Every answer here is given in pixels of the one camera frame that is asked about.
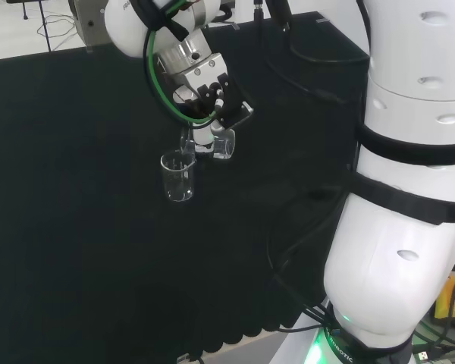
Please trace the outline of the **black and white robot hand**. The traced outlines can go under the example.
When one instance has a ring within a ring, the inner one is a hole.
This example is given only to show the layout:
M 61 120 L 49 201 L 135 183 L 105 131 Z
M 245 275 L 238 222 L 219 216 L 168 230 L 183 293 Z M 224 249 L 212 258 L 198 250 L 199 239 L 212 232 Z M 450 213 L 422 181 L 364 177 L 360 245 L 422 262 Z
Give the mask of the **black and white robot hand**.
M 213 154 L 221 146 L 221 138 L 226 129 L 218 121 L 205 123 L 193 129 L 194 151 L 198 155 Z

